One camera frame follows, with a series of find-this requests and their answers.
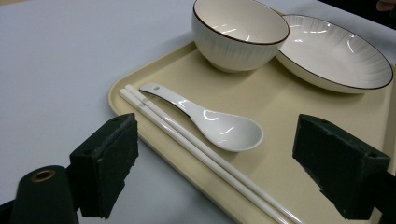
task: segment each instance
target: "white table surface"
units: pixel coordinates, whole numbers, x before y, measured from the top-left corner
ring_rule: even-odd
[[[34,169],[69,154],[115,115],[119,77],[191,42],[193,0],[35,0],[0,6],[0,204]],[[396,63],[396,31],[315,0],[261,0],[341,25]],[[139,140],[140,156],[110,219],[80,223],[230,223]]]

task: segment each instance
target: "white ceramic plate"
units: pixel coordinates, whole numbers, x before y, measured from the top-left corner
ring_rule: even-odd
[[[296,76],[330,91],[363,93],[393,79],[388,60],[364,39],[330,22],[286,15],[290,35],[276,57]]]

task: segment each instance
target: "chopstick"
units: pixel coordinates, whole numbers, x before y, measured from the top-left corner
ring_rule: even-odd
[[[164,132],[170,135],[192,155],[212,169],[216,174],[221,176],[225,181],[255,203],[262,211],[273,218],[278,223],[289,223],[276,210],[274,210],[265,201],[279,210],[282,214],[292,220],[294,223],[303,223],[294,216],[289,210],[283,207],[278,201],[264,192],[255,185],[250,179],[235,169],[230,163],[224,160],[211,148],[205,145],[193,134],[176,123],[158,106],[147,99],[132,85],[127,85],[125,89],[120,90],[121,97],[138,109],[143,115],[150,119],[154,124],[160,127]]]

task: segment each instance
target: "bowl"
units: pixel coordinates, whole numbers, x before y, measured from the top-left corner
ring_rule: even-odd
[[[361,37],[312,17],[283,18],[290,35],[276,57],[297,77],[343,93],[365,93],[392,81],[388,60]]]
[[[229,73],[264,65],[289,35],[282,16],[252,0],[196,0],[191,29],[198,50]]]

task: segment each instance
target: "tray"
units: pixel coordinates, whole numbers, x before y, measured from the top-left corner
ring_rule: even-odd
[[[207,108],[258,121],[265,131],[262,143],[250,151],[227,152],[210,144],[184,113],[148,95],[154,104],[306,223],[350,221],[339,215],[303,167],[291,157],[299,114],[327,119],[391,157],[396,151],[394,82],[365,94],[326,91],[297,78],[276,58],[256,71],[226,74],[214,69],[193,42],[114,82],[108,92],[113,111],[117,115],[134,112],[140,138],[237,222],[275,223],[120,98],[119,90],[126,84],[139,88],[149,81],[163,84]],[[374,220],[379,215],[375,211]]]

